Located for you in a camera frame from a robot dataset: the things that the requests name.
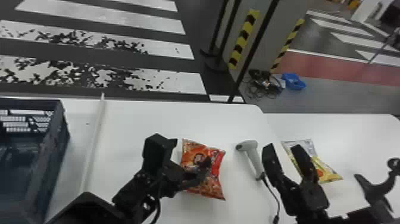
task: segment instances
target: pole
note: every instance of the pole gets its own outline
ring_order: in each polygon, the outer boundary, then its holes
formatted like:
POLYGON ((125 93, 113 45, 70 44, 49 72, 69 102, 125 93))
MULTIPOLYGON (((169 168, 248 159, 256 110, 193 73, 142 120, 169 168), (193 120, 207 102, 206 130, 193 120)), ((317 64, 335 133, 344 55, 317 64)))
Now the pole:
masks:
POLYGON ((222 38, 220 52, 218 52, 218 56, 215 59, 216 65, 219 65, 221 63, 221 60, 222 60, 222 57, 223 57, 223 54, 224 54, 224 50, 225 50, 225 47, 226 47, 226 43, 228 42, 229 34, 230 34, 230 31, 232 30, 233 22, 235 21, 235 17, 236 17, 236 14, 238 13, 239 6, 240 6, 241 2, 242 2, 241 0, 235 0, 235 3, 233 5, 232 12, 230 14, 228 24, 226 26, 226 31, 225 31, 224 36, 222 38))
POLYGON ((218 37, 218 34, 220 32, 222 19, 224 17, 225 10, 226 10, 226 5, 228 4, 228 2, 229 2, 229 0, 224 0, 224 2, 222 3, 222 8, 220 10, 220 15, 219 15, 219 18, 217 20, 217 24, 216 24, 215 29, 214 29, 214 34, 213 34, 212 39, 211 39, 211 45, 210 45, 210 48, 208 49, 209 53, 212 53, 214 51, 215 43, 217 41, 217 37, 218 37))
POLYGON ((238 91, 238 89, 240 87, 240 84, 242 83, 243 78, 245 77, 247 69, 249 69, 249 66, 250 66, 251 61, 252 61, 252 59, 254 57, 254 54, 257 51, 258 45, 260 44, 261 39, 263 38, 264 33, 267 30, 267 27, 271 22, 272 16, 274 15, 274 12, 276 10, 276 7, 278 6, 279 1, 280 0, 272 0, 272 2, 270 4, 270 7, 269 7, 269 9, 267 11, 267 14, 265 15, 265 18, 262 21, 260 30, 258 31, 258 34, 255 37, 253 46, 251 46, 251 49, 250 49, 249 55, 246 58, 245 64, 243 65, 243 68, 240 71, 239 77, 237 78, 237 81, 235 83, 235 88, 233 89, 232 93, 229 96, 229 99, 228 99, 228 102, 227 102, 228 104, 231 104, 233 102, 233 99, 234 99, 234 97, 236 95, 236 91, 238 91))
POLYGON ((386 42, 382 45, 382 47, 374 54, 374 56, 368 61, 368 64, 371 64, 372 61, 378 56, 378 54, 389 45, 389 42, 394 42, 396 39, 396 35, 400 35, 400 29, 396 29, 388 38, 386 38, 386 42))

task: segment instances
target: plastic crate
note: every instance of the plastic crate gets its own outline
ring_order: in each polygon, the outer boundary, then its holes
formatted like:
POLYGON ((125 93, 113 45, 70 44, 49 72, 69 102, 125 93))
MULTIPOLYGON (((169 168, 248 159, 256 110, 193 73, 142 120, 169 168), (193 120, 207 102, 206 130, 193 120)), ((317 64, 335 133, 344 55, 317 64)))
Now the plastic crate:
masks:
POLYGON ((0 98, 0 224, 43 223, 69 138, 61 101, 0 98))

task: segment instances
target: floor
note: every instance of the floor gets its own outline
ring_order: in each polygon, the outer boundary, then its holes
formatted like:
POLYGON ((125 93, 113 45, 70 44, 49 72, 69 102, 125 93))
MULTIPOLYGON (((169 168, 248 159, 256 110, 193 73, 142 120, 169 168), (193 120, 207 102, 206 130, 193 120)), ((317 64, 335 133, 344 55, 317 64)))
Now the floor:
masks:
POLYGON ((206 70, 198 53, 219 10, 207 6, 197 0, 4 0, 1 92, 224 101, 232 77, 206 70))
POLYGON ((400 114, 400 51, 386 46, 367 63, 387 36, 370 24, 309 10, 276 70, 296 73, 307 87, 277 99, 244 98, 265 113, 400 114))
POLYGON ((346 2, 340 4, 328 0, 316 0, 310 9, 313 11, 329 13, 349 20, 353 16, 355 10, 349 10, 347 6, 346 2))

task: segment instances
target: blue object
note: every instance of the blue object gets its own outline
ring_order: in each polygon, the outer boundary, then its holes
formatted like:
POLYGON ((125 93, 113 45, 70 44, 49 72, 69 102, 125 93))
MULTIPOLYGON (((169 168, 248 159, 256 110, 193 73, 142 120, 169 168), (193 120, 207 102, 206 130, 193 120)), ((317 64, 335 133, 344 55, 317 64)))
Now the blue object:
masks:
POLYGON ((285 80, 286 87, 292 90, 302 90, 305 83, 295 73, 283 73, 281 79, 285 80))

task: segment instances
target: white table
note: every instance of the white table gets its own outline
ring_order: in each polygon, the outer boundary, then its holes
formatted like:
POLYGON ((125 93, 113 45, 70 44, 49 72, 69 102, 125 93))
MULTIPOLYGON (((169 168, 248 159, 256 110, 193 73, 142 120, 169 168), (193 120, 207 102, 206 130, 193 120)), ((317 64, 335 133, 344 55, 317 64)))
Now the white table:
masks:
MULTIPOLYGON (((343 215, 368 206, 358 182, 359 173, 370 182, 388 177, 387 161, 400 157, 400 122, 385 114, 264 114, 281 141, 311 138, 319 157, 341 174, 343 181, 323 188, 330 201, 329 215, 343 215)), ((387 195, 400 217, 400 182, 387 195)))
MULTIPOLYGON (((62 102, 71 144, 48 217, 79 194, 82 177, 72 174, 83 169, 93 130, 91 122, 98 105, 96 100, 62 99, 62 102)), ((352 177, 354 173, 362 173, 377 183, 386 178, 386 160, 399 156, 396 145, 400 123, 385 115, 263 114, 253 105, 107 101, 86 190, 111 201, 140 169, 144 140, 154 133, 168 138, 187 138, 227 151, 220 170, 227 201, 185 192, 173 199, 163 198, 160 223, 271 223, 276 203, 264 185, 254 181, 254 171, 247 157, 234 150, 238 142, 255 139, 259 142, 260 153, 262 146, 272 142, 287 176, 299 182, 300 177, 280 140, 312 138, 323 161, 345 178, 323 185, 331 202, 329 214, 344 215, 368 206, 352 177)), ((179 142, 171 158, 173 161, 180 160, 180 151, 179 142)), ((400 205, 394 201, 399 198, 398 184, 396 188, 388 198, 395 215, 400 216, 400 205)), ((282 210, 280 223, 295 221, 282 210)))

